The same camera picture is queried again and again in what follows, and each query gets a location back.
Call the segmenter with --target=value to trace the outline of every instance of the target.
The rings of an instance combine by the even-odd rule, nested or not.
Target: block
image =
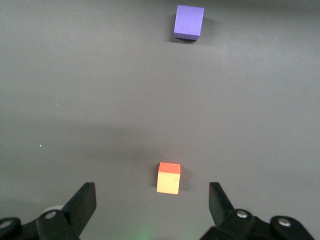
[[[201,33],[204,7],[178,5],[173,35],[179,39],[198,40]]]
[[[180,164],[160,162],[156,191],[164,194],[178,194],[180,174]]]

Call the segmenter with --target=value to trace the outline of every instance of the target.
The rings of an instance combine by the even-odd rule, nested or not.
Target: purple block
[[[203,7],[178,5],[173,35],[179,39],[198,40],[204,18]]]

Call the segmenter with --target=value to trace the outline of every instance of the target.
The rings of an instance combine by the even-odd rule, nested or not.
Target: gray surface
[[[197,42],[172,37],[178,4],[205,7]],[[1,217],[94,181],[81,239],[196,240],[218,181],[320,239],[319,1],[9,0],[0,23]],[[156,192],[165,160],[179,195]]]

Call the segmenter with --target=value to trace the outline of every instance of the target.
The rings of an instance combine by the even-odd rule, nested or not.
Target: yellow and orange block
[[[156,191],[165,194],[178,194],[180,174],[180,164],[160,162]]]

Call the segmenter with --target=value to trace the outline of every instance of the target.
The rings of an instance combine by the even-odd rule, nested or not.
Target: silver screw
[[[11,221],[4,221],[0,224],[0,229],[4,229],[6,227],[9,227],[11,225]]]
[[[51,211],[47,213],[44,217],[45,219],[52,219],[57,213],[55,211]]]
[[[290,221],[288,219],[283,218],[283,217],[279,218],[278,222],[279,222],[280,225],[282,225],[284,227],[290,227],[291,226]]]
[[[238,215],[239,218],[242,218],[242,219],[246,219],[248,217],[248,214],[243,210],[237,211],[236,214]]]

